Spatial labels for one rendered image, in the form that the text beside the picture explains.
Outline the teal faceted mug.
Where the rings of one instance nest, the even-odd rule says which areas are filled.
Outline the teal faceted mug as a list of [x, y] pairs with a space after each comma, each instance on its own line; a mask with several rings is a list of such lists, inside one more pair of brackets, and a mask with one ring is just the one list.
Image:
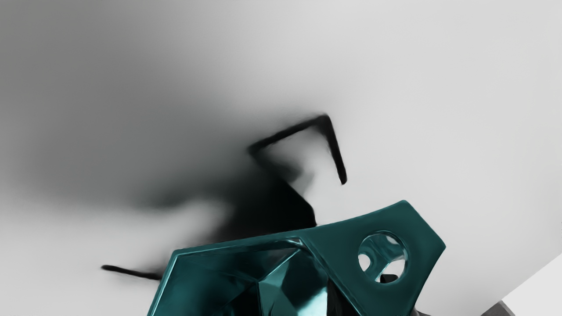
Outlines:
[[443, 240], [407, 201], [173, 252], [147, 316], [410, 316]]

